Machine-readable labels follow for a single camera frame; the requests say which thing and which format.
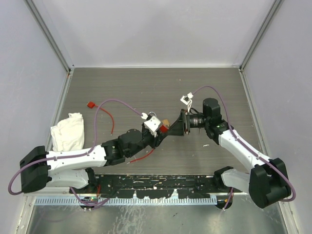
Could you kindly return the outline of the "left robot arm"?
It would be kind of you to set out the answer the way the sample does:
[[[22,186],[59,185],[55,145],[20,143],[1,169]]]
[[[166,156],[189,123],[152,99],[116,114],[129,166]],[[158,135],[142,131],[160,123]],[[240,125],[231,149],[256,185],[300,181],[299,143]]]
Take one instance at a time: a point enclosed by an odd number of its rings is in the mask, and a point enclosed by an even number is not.
[[[116,139],[77,151],[48,152],[44,146],[37,146],[19,163],[21,191],[32,193],[45,187],[73,187],[93,193],[98,182],[91,168],[118,165],[147,146],[155,148],[169,127],[164,124],[152,127],[153,133],[143,124],[141,131],[130,129]]]

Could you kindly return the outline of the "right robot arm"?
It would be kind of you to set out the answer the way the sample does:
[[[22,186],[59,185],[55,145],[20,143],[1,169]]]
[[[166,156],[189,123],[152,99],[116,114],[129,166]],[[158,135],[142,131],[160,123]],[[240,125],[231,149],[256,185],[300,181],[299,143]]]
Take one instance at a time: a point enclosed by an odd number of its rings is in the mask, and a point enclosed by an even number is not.
[[[192,108],[192,94],[180,100],[187,106],[182,109],[168,134],[182,136],[192,128],[203,128],[209,139],[226,149],[248,170],[242,173],[227,166],[214,173],[214,187],[225,192],[232,187],[248,193],[252,201],[265,208],[292,195],[285,163],[262,154],[244,140],[238,132],[222,118],[220,105],[215,98],[202,102],[202,112]]]

